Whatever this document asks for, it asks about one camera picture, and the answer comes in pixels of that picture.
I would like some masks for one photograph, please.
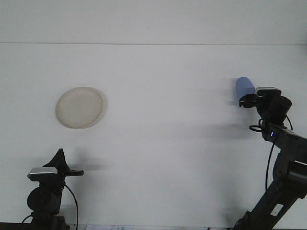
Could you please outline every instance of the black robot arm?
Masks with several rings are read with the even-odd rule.
[[[273,168],[273,182],[253,210],[238,220],[234,230],[271,230],[294,202],[307,194],[307,139],[283,125],[292,103],[281,96],[280,90],[256,90],[240,98],[239,105],[257,108],[261,120],[250,129],[261,132],[280,153]]]

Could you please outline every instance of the cable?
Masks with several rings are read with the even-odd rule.
[[[24,222],[25,222],[29,217],[31,217],[31,216],[32,216],[32,215],[27,216],[27,217],[24,218],[24,220],[21,222],[21,226],[20,226],[20,229],[21,229],[21,230],[23,229]]]
[[[79,209],[78,209],[77,199],[76,199],[74,193],[72,192],[72,190],[71,190],[67,185],[65,185],[65,187],[67,187],[67,189],[70,191],[70,193],[72,194],[73,199],[75,200],[75,203],[76,203],[76,208],[77,208],[77,224],[76,224],[76,230],[78,230],[78,224],[79,224]]]
[[[254,126],[249,126],[249,129],[254,131],[254,132],[257,132],[257,133],[260,133],[263,131],[263,128],[261,127],[261,121],[262,119],[260,119],[258,121],[258,125],[254,125]]]
[[[271,161],[273,149],[274,149],[274,146],[275,146],[275,143],[276,143],[276,141],[277,141],[277,139],[278,139],[279,134],[280,134],[280,132],[276,135],[275,140],[274,140],[274,142],[273,142],[273,144],[272,144],[272,148],[271,148],[271,151],[270,151],[270,154],[269,154],[269,160],[268,160],[268,165],[267,165],[267,171],[266,171],[266,175],[265,175],[265,194],[266,194],[267,199],[268,199],[267,191],[268,191],[268,175],[269,175],[270,161]]]
[[[289,122],[289,124],[290,124],[291,130],[293,130],[293,126],[292,126],[292,123],[291,123],[291,121],[290,121],[288,115],[286,115],[286,118],[287,118],[287,120],[288,120],[288,122]]]

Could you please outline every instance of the white wall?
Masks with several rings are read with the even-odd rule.
[[[293,101],[296,133],[307,137],[306,46],[18,43],[306,44],[307,1],[142,2],[0,3],[0,221],[30,213],[26,199],[37,184],[26,174],[64,148],[68,164],[85,169],[66,180],[82,224],[232,227],[264,192],[271,148],[248,130],[256,111],[237,106],[241,76],[280,88]],[[260,17],[260,9],[277,13]],[[235,17],[246,11],[255,14]],[[223,20],[213,20],[217,15]],[[205,18],[214,33],[202,30]],[[278,18],[287,26],[276,27]],[[258,20],[275,30],[266,33]],[[154,30],[146,33],[146,25]],[[105,100],[102,119],[82,130],[62,126],[54,113],[58,98],[77,86],[95,87]],[[278,227],[305,228],[306,204],[299,200]],[[74,210],[66,191],[61,212],[68,223]]]
[[[0,42],[307,44],[305,0],[2,0]]]

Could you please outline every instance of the white plate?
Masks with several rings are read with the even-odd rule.
[[[86,128],[99,118],[102,108],[102,97],[95,89],[78,87],[61,96],[56,106],[56,116],[69,128]]]

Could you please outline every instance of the round plate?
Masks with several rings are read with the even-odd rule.
[[[102,108],[102,97],[95,89],[78,87],[61,96],[56,106],[56,116],[69,128],[86,128],[99,118]]]

